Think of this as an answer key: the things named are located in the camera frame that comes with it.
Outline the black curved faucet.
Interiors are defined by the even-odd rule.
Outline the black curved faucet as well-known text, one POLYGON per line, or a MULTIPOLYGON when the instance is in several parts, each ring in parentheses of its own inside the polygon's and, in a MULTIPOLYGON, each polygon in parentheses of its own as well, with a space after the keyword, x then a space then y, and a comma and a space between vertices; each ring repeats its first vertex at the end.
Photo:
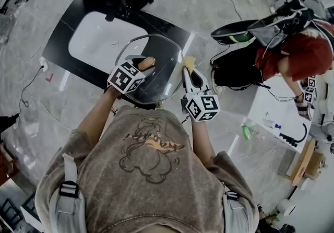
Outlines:
POLYGON ((301 143, 303 140, 305 140, 306 139, 306 137, 307 137, 307 127, 306 127, 306 125, 303 123, 302 124, 303 125, 303 128, 304 128, 304 136, 300 139, 300 140, 296 140, 296 139, 294 139, 293 137, 290 137, 290 136, 288 136, 288 135, 285 135, 285 134, 282 134, 282 133, 280 133, 279 134, 279 136, 283 139, 283 140, 285 140, 286 142, 288 142, 292 147, 297 147, 298 146, 298 143, 301 143))

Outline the person's left forearm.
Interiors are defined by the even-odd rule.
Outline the person's left forearm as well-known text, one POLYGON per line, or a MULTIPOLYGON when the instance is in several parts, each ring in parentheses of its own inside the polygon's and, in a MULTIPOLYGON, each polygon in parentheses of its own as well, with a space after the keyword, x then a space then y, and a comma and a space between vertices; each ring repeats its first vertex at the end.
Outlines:
POLYGON ((108 88, 80 123, 78 128, 87 133, 92 143, 99 141, 113 104, 120 96, 117 89, 108 88))

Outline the cardboard box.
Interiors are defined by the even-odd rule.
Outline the cardboard box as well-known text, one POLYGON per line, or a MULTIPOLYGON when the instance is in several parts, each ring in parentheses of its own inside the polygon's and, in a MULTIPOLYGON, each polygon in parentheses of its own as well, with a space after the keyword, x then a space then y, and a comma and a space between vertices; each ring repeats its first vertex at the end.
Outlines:
POLYGON ((325 165, 326 157, 324 154, 314 151, 306 167, 304 177, 316 180, 325 165))

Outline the yellow sponge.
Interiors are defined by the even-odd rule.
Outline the yellow sponge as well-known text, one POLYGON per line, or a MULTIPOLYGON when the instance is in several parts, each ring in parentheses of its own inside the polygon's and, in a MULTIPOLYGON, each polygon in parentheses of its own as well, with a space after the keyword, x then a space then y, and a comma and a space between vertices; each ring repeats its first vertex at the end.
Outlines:
POLYGON ((186 67, 188 72, 192 74, 193 70, 196 68, 196 58, 192 56, 184 57, 182 66, 186 67))

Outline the white round device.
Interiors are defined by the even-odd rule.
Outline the white round device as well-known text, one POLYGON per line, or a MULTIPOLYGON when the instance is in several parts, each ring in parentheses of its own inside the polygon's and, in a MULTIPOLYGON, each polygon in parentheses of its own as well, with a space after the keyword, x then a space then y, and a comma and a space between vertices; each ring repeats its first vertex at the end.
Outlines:
POLYGON ((284 217, 289 216, 296 208, 293 201, 289 199, 282 199, 277 204, 277 211, 284 217))

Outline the white bottle blue cap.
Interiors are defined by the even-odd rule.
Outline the white bottle blue cap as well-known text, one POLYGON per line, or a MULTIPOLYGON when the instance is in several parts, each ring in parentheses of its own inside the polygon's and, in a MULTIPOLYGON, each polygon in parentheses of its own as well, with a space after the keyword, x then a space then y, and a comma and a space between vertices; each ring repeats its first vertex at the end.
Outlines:
POLYGON ((271 129, 281 129, 281 124, 276 123, 275 121, 263 119, 264 126, 271 129))

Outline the white sink basin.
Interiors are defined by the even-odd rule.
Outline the white sink basin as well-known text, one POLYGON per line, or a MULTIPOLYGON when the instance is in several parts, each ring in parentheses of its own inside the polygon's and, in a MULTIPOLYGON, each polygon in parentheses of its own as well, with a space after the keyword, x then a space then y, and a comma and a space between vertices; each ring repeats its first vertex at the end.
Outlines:
POLYGON ((68 51, 72 57, 110 73, 122 48, 147 31, 117 18, 112 22, 105 18, 97 11, 86 14, 68 44, 68 51))

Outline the round wooden board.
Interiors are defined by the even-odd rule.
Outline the round wooden board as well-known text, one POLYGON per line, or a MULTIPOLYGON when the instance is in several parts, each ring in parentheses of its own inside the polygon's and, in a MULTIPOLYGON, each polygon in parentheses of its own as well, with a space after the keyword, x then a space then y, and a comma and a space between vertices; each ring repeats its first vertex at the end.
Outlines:
POLYGON ((302 153, 297 161, 297 165, 291 175, 292 186, 297 186, 303 177, 306 168, 311 160, 316 145, 315 139, 306 141, 302 153))

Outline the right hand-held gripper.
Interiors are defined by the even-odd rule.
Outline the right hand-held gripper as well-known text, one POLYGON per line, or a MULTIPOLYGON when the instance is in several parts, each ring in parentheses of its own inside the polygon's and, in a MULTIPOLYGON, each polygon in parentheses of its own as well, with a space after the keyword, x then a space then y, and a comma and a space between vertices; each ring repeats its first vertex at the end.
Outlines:
POLYGON ((214 119, 221 109, 218 96, 211 94, 206 77, 197 69, 190 72, 183 67, 182 78, 186 90, 181 99, 182 113, 188 114, 195 122, 214 119))

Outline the dark sink cabinet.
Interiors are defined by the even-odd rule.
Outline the dark sink cabinet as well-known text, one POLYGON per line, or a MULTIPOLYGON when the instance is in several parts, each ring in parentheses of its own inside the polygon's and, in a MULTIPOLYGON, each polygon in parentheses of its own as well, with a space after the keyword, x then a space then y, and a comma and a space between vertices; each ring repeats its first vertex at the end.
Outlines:
MULTIPOLYGON (((72 57, 68 51, 68 44, 75 30, 84 16, 93 11, 106 15, 109 8, 108 5, 97 0, 74 0, 56 25, 43 51, 43 57, 91 84, 105 88, 110 73, 105 73, 72 57)), ((116 16, 116 18, 145 29, 147 34, 157 33, 171 39, 180 46, 184 56, 194 38, 192 33, 143 11, 130 10, 128 17, 116 16)), ((138 106, 150 109, 154 105, 138 106)))

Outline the person's brown printed t-shirt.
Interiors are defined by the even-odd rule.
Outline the person's brown printed t-shirt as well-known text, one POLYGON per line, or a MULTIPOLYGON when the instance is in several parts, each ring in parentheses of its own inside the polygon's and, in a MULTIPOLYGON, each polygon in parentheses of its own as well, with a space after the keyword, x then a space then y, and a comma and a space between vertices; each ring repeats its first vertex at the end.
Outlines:
POLYGON ((255 233, 252 192, 226 152, 205 165, 177 117, 121 107, 96 145, 73 130, 41 179, 35 203, 51 231, 52 194, 73 157, 88 233, 137 233, 154 225, 179 233, 255 233))

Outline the white sink cabinet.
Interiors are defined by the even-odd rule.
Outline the white sink cabinet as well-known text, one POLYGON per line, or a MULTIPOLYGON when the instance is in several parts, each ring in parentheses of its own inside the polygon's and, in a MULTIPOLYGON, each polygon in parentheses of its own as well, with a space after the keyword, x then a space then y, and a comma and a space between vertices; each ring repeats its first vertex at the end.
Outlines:
POLYGON ((297 147, 292 147, 279 134, 282 133, 300 140, 305 132, 302 124, 306 125, 308 135, 312 122, 298 115, 293 101, 294 93, 281 76, 269 79, 265 82, 265 85, 270 87, 270 89, 257 88, 252 106, 243 124, 254 132, 256 136, 300 154, 307 137, 301 143, 298 143, 297 147), (281 129, 271 129, 264 126, 263 119, 281 124, 281 129))

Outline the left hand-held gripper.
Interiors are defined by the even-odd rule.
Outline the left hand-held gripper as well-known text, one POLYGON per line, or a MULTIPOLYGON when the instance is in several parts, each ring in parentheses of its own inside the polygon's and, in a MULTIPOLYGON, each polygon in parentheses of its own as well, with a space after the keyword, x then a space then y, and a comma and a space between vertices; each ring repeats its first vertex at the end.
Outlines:
POLYGON ((129 55, 112 69, 108 79, 106 89, 113 87, 121 94, 127 94, 136 90, 146 77, 152 75, 156 68, 154 66, 139 70, 139 63, 146 59, 142 55, 129 55))

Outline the clear glass plate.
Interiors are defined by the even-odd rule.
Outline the clear glass plate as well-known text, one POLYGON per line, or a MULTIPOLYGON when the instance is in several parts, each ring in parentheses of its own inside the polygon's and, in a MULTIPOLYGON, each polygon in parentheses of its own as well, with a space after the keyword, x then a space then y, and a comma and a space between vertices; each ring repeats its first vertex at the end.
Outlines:
POLYGON ((146 77, 135 91, 123 95, 122 99, 133 104, 149 105, 174 96, 181 86, 184 58, 177 43, 157 33, 133 38, 122 48, 115 65, 129 55, 153 57, 156 70, 146 77))

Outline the person's right forearm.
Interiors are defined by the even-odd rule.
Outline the person's right forearm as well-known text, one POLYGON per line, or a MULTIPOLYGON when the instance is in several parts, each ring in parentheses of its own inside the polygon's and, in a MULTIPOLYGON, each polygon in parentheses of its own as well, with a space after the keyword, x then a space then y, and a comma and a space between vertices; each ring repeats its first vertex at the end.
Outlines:
POLYGON ((205 122, 195 122, 192 120, 193 151, 202 164, 206 164, 215 158, 207 126, 205 122))

